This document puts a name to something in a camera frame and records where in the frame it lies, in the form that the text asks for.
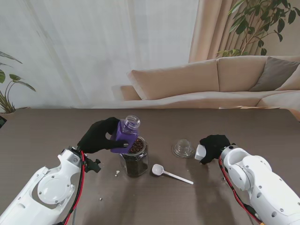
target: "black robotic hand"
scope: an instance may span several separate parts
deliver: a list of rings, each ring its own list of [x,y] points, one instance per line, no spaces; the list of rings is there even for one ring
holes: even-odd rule
[[[214,158],[218,159],[224,147],[230,145],[225,135],[209,135],[200,140],[200,144],[206,149],[205,157],[200,161],[202,164],[210,163]]]
[[[126,141],[113,141],[106,138],[106,133],[110,135],[117,129],[119,119],[110,117],[94,123],[85,133],[77,146],[84,153],[95,153],[101,149],[125,148],[128,146]]]

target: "houseplant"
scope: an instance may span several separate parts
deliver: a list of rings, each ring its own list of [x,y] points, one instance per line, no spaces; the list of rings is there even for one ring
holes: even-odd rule
[[[15,59],[14,57],[12,57],[10,55],[7,55],[7,54],[1,52],[1,51],[0,51],[0,56],[9,58],[11,60],[16,60],[17,62],[21,63],[19,60]],[[0,63],[0,66],[9,66],[9,65]],[[14,84],[19,83],[19,84],[25,85],[26,87],[30,88],[33,91],[36,91],[32,86],[21,81],[22,80],[21,77],[14,75],[14,74],[10,74],[9,77],[10,77],[11,81],[8,83],[6,88],[2,89],[2,91],[0,89],[0,106],[4,110],[4,113],[13,113],[15,111],[14,104],[9,100],[9,93]],[[5,73],[3,72],[3,70],[0,69],[0,83],[4,83],[5,79],[6,79]]]
[[[240,48],[219,51],[219,57],[248,55],[246,47],[257,41],[261,55],[266,55],[263,39],[270,34],[276,34],[281,42],[283,36],[280,33],[285,27],[285,18],[291,24],[297,15],[300,16],[300,10],[292,7],[287,0],[239,0],[229,11],[229,15],[239,7],[244,8],[234,16],[230,32],[242,35],[242,43]],[[277,30],[269,31],[274,24],[277,24]]]

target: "sofa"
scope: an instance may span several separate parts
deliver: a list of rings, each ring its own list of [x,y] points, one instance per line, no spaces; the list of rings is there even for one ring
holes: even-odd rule
[[[300,56],[274,56],[300,61]],[[220,108],[276,106],[300,111],[298,90],[250,92],[264,71],[267,56],[226,57],[153,70],[132,70],[132,85],[114,92],[125,105],[138,108]]]

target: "table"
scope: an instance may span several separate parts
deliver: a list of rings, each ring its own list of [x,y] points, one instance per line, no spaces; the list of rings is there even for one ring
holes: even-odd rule
[[[300,124],[288,110],[25,109],[0,129],[0,213],[37,169],[58,166],[57,155],[69,145],[76,146],[93,122],[129,114],[141,120],[140,134],[149,144],[149,168],[161,164],[194,185],[155,177],[150,169],[139,178],[129,178],[119,155],[102,150],[89,155],[101,160],[102,170],[86,174],[76,225],[255,224],[236,203],[216,160],[200,165],[172,154],[171,145],[180,138],[196,147],[210,134],[225,134],[250,154],[266,158],[300,194]],[[78,176],[72,181],[77,184]]]

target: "white sheer curtain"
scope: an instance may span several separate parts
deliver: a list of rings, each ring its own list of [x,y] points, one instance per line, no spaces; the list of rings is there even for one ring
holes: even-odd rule
[[[198,0],[2,0],[1,69],[16,107],[95,107],[126,72],[188,62]]]

